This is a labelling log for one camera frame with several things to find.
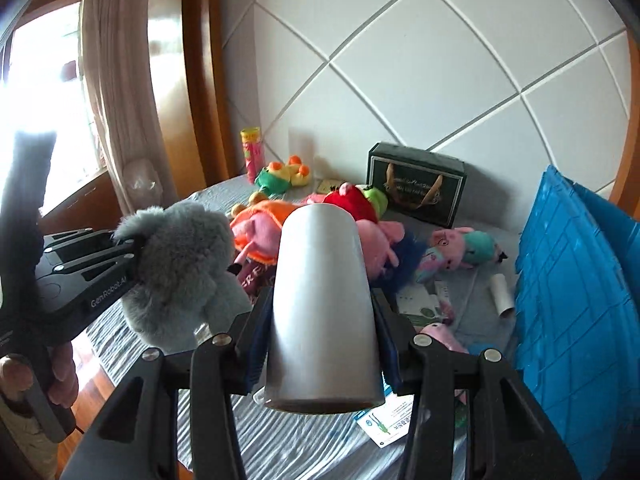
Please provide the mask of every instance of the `window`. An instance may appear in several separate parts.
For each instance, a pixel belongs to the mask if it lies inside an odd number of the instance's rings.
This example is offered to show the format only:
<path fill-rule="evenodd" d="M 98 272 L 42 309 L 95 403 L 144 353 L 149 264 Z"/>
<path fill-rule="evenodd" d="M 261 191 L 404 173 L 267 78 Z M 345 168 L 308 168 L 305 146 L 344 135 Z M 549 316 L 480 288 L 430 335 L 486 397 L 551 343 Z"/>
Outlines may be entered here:
<path fill-rule="evenodd" d="M 13 132 L 56 130 L 58 140 L 42 213 L 104 167 L 76 75 L 80 3 L 52 10 L 14 32 L 8 80 L 0 93 L 0 189 L 11 163 Z"/>

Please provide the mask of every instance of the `metal screw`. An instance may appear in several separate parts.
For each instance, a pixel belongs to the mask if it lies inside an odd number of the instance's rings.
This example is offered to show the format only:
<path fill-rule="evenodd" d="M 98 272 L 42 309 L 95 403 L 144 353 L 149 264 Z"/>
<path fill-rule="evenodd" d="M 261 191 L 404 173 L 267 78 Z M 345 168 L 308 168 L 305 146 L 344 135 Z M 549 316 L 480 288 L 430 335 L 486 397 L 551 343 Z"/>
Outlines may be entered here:
<path fill-rule="evenodd" d="M 160 357 L 160 351 L 157 348 L 147 348 L 142 352 L 142 358 L 145 361 L 155 361 Z"/>
<path fill-rule="evenodd" d="M 433 343 L 433 339 L 431 339 L 431 336 L 428 336 L 426 334 L 418 334 L 414 336 L 414 343 L 418 346 L 429 346 L 431 343 Z"/>
<path fill-rule="evenodd" d="M 502 354 L 498 352 L 495 348 L 489 348 L 484 351 L 484 358 L 492 363 L 497 363 L 500 359 L 502 359 Z"/>
<path fill-rule="evenodd" d="M 216 334 L 213 336 L 212 343 L 216 346 L 226 346 L 231 343 L 231 336 L 229 334 Z"/>

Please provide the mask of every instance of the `blue container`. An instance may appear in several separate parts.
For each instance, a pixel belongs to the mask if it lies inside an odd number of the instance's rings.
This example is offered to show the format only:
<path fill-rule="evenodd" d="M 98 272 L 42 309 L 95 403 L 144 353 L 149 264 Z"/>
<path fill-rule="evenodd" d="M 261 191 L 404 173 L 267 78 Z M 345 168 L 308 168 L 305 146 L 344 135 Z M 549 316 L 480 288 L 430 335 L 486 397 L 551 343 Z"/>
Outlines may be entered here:
<path fill-rule="evenodd" d="M 582 477 L 640 456 L 640 225 L 550 166 L 516 271 L 516 367 Z"/>

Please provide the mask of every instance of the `finger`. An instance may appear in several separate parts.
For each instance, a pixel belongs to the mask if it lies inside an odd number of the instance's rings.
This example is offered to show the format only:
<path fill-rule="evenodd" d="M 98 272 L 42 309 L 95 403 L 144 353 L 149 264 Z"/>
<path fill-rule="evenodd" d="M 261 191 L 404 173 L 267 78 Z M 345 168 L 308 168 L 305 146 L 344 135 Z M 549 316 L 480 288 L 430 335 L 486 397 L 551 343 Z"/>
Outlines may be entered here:
<path fill-rule="evenodd" d="M 20 400 L 20 394 L 31 388 L 31 369 L 16 359 L 4 357 L 0 360 L 0 388 L 10 400 Z"/>
<path fill-rule="evenodd" d="M 74 383 L 78 380 L 75 370 L 76 365 L 73 361 L 72 366 L 74 367 L 73 373 L 69 373 L 63 381 L 56 381 L 49 389 L 49 399 L 54 404 L 62 404 L 72 394 Z"/>
<path fill-rule="evenodd" d="M 74 384 L 69 393 L 66 395 L 65 399 L 60 402 L 60 406 L 63 408 L 71 408 L 76 402 L 78 398 L 79 384 L 78 384 L 78 376 L 74 374 Z"/>
<path fill-rule="evenodd" d="M 71 343 L 65 343 L 54 348 L 51 355 L 51 368 L 53 375 L 59 381 L 64 381 L 71 372 L 76 371 L 74 349 Z"/>

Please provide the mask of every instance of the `gray plush toy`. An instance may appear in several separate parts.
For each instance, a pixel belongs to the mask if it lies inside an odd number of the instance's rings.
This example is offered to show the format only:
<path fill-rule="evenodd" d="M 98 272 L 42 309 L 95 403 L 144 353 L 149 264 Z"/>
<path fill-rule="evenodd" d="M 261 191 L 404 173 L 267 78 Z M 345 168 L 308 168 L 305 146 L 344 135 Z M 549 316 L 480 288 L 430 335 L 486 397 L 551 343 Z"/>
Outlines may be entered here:
<path fill-rule="evenodd" d="M 228 219 L 192 201 L 150 207 L 124 218 L 116 240 L 142 238 L 138 284 L 122 298 L 129 326 L 165 354 L 196 348 L 203 322 L 225 332 L 252 306 L 226 268 L 234 255 Z"/>

